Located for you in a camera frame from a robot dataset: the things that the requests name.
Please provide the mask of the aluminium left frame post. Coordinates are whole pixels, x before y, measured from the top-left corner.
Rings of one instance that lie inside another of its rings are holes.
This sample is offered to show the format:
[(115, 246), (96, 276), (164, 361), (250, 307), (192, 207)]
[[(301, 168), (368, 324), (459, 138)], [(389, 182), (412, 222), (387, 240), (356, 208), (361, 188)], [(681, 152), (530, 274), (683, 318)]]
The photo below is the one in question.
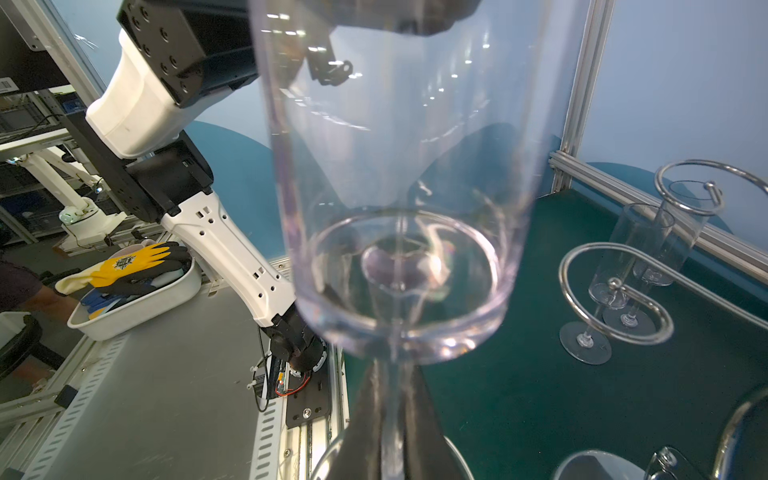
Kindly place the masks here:
[(580, 149), (614, 8), (613, 0), (590, 2), (559, 153), (575, 157)]

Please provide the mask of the chrome wine glass rack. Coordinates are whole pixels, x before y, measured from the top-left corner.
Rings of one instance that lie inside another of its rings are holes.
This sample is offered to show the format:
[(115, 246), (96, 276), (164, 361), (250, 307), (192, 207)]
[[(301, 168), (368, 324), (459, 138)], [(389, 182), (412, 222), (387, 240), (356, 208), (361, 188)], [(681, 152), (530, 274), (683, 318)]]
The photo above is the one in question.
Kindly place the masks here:
[(610, 250), (626, 287), (651, 295), (636, 328), (618, 295), (602, 308), (615, 362), (562, 388), (565, 429), (576, 444), (645, 460), (655, 478), (763, 479), (767, 475), (767, 305), (701, 265), (700, 292), (631, 253)]

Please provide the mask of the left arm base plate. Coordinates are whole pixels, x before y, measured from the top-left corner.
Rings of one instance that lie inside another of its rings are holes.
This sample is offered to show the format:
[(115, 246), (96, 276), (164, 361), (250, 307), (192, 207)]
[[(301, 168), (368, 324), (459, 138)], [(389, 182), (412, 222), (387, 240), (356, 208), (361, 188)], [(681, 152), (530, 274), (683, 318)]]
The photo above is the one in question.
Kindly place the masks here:
[(287, 428), (295, 428), (327, 416), (332, 412), (332, 391), (329, 361), (314, 372), (297, 392), (286, 397)]

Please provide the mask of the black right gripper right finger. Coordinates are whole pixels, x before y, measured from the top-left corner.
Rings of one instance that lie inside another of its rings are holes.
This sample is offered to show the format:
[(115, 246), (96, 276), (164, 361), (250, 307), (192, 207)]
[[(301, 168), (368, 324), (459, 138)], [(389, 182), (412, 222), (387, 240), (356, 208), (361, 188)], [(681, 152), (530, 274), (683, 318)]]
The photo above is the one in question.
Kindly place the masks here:
[(418, 365), (406, 365), (401, 388), (406, 479), (464, 479), (465, 468), (446, 440)]

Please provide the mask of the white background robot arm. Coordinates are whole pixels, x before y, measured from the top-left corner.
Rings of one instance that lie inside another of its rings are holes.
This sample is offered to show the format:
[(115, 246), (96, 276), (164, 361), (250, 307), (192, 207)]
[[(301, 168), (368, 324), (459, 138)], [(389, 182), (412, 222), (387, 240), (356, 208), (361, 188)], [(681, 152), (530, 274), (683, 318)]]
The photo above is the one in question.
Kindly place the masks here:
[(101, 178), (79, 162), (66, 162), (55, 147), (13, 157), (10, 163), (28, 171), (63, 205), (58, 220), (67, 233), (62, 249), (68, 253), (108, 245), (111, 235), (128, 218), (124, 212), (107, 214), (94, 200), (79, 194), (62, 173), (96, 193), (102, 191)]

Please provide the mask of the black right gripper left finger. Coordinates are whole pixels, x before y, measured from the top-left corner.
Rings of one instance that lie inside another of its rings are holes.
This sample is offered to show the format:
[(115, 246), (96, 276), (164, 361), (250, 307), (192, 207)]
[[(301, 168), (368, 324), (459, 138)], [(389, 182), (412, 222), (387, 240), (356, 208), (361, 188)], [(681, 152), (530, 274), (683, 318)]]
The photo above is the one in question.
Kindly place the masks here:
[(332, 459), (327, 479), (380, 479), (384, 420), (384, 366), (366, 372), (350, 423)]

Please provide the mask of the white plastic tray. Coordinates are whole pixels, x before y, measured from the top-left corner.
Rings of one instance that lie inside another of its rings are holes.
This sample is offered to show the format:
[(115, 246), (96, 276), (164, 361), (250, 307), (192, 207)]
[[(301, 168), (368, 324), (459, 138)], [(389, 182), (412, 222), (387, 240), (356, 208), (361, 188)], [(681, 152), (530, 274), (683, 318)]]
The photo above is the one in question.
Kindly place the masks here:
[(67, 326), (94, 341), (108, 340), (191, 300), (199, 293), (201, 284), (202, 272), (192, 260), (189, 270), (175, 282), (93, 319), (83, 304), (78, 305)]

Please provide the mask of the yellow black work glove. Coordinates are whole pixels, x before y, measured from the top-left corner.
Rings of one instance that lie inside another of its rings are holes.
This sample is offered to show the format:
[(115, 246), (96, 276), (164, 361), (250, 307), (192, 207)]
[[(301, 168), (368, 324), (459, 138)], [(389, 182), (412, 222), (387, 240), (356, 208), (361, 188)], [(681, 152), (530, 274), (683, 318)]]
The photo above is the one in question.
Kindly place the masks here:
[(55, 290), (70, 294), (90, 285), (103, 294), (145, 295), (156, 290), (151, 285), (154, 278), (184, 269), (190, 262), (191, 255), (185, 246), (177, 242), (155, 243), (69, 275), (55, 284)]

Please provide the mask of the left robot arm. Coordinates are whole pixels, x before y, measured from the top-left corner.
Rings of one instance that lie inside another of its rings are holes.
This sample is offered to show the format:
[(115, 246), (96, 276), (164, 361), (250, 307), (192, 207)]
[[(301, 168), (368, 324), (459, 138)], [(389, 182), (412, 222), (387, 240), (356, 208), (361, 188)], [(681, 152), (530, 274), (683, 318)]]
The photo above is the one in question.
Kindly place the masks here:
[[(464, 81), (483, 1), (125, 1), (121, 58), (84, 117), (99, 171), (220, 275), (310, 376), (336, 347), (390, 366), (456, 359), (498, 325), (495, 200)], [(237, 226), (187, 135), (259, 83), (282, 237), (278, 272)]]

